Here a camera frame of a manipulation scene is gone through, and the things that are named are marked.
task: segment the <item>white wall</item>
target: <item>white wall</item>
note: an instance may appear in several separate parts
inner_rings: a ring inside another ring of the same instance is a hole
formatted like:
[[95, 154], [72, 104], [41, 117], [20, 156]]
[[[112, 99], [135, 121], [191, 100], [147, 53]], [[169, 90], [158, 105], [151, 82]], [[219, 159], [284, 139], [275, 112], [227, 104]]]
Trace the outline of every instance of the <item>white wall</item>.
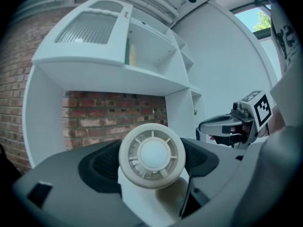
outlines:
[[277, 78], [259, 41], [231, 12], [207, 3], [179, 21], [173, 30], [189, 46], [205, 116], [230, 112], [233, 102], [254, 90], [270, 91]]
[[263, 49], [265, 50], [266, 54], [268, 55], [271, 64], [273, 65], [278, 80], [280, 80], [282, 77], [281, 67], [280, 67], [279, 57], [274, 42], [272, 41], [271, 38], [266, 38], [259, 41]]

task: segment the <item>white cap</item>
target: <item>white cap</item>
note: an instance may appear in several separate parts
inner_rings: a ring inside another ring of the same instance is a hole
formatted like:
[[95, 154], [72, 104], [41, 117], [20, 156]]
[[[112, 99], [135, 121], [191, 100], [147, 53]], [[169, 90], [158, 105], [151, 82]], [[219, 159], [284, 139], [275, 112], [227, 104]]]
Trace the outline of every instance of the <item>white cap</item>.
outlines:
[[160, 189], [175, 182], [185, 165], [185, 150], [168, 127], [148, 123], [130, 131], [119, 150], [119, 164], [132, 183]]

